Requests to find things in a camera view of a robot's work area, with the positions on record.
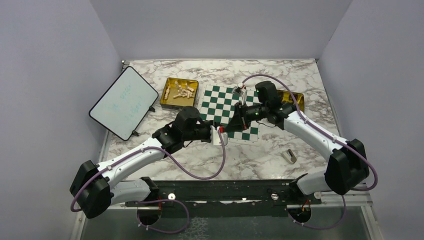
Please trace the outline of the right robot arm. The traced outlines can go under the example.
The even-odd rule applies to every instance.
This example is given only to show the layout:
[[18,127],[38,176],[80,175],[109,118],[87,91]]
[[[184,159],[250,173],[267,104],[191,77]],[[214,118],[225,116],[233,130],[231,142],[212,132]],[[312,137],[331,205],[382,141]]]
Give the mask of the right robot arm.
[[302,114],[297,103],[282,101],[271,81],[256,84],[255,90],[259,102],[251,106],[237,102],[225,132],[241,132],[252,122],[267,119],[302,139],[327,160],[326,170],[306,173],[290,183],[288,196],[292,202],[300,204],[315,192],[344,195],[356,190],[359,183],[375,172],[366,159],[361,141],[346,140],[315,124]]

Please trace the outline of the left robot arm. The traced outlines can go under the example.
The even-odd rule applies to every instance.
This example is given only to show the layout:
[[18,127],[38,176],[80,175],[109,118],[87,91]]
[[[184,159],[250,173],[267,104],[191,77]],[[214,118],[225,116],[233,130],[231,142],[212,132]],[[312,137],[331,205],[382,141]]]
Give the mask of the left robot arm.
[[157,191],[150,178],[124,179],[166,157],[175,162],[172,154],[183,149],[187,141],[212,143],[224,148],[228,137],[218,122],[202,120],[195,107],[183,107],[174,121],[156,130],[132,150],[97,164],[91,160],[82,163],[69,189],[73,197],[70,210],[83,212],[92,219],[114,204],[141,201],[144,205],[152,205],[157,200]]

